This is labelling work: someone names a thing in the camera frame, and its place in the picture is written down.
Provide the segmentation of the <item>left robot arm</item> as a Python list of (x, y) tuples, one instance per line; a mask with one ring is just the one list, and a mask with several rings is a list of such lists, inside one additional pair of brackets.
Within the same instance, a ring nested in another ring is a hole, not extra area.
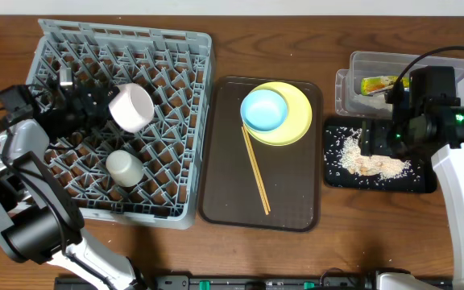
[(153, 119), (153, 102), (140, 85), (107, 88), (44, 87), (52, 97), (41, 110), (33, 85), (0, 91), (0, 247), (17, 263), (62, 267), (97, 289), (145, 289), (140, 270), (85, 229), (69, 192), (52, 175), (44, 155), (58, 137), (112, 118), (136, 133)]

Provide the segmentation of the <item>white plastic cup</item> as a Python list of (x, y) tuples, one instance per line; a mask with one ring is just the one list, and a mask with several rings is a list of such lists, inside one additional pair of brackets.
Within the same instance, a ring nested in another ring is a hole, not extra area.
[(106, 168), (114, 182), (122, 187), (135, 186), (143, 178), (143, 163), (127, 151), (110, 153)]

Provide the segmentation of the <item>rice food waste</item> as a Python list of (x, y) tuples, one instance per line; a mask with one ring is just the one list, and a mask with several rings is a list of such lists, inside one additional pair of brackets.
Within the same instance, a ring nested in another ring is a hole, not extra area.
[(384, 179), (394, 178), (400, 175), (408, 166), (406, 161), (392, 159), (387, 156), (373, 155), (364, 156), (360, 153), (358, 140), (348, 138), (344, 144), (340, 164), (346, 168), (349, 173), (357, 173), (360, 176), (373, 176), (380, 174)]

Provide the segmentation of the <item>green orange snack wrapper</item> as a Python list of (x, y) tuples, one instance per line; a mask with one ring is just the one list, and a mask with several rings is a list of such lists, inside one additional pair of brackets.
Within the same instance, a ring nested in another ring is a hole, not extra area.
[(375, 96), (379, 93), (384, 93), (392, 90), (397, 81), (397, 76), (378, 76), (366, 77), (361, 81), (361, 94), (363, 96)]

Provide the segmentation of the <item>light blue bowl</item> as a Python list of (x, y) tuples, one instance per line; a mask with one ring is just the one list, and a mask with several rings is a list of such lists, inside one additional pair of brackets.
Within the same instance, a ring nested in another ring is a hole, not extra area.
[(288, 105), (275, 91), (260, 89), (245, 96), (240, 105), (240, 115), (254, 131), (273, 131), (287, 118)]

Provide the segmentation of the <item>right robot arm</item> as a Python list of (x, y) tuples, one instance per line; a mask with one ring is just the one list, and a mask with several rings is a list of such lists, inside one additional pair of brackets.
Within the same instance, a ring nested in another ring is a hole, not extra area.
[(452, 286), (464, 289), (464, 107), (454, 69), (416, 69), (409, 88), (396, 82), (386, 101), (393, 106), (392, 118), (363, 122), (361, 153), (429, 160), (445, 200), (454, 253)]

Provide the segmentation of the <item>white napkin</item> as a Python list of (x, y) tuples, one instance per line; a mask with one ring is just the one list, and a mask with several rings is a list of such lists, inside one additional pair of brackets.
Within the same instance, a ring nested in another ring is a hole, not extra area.
[(363, 96), (357, 95), (353, 103), (359, 106), (358, 112), (374, 118), (390, 118), (393, 105), (386, 103), (383, 95)]

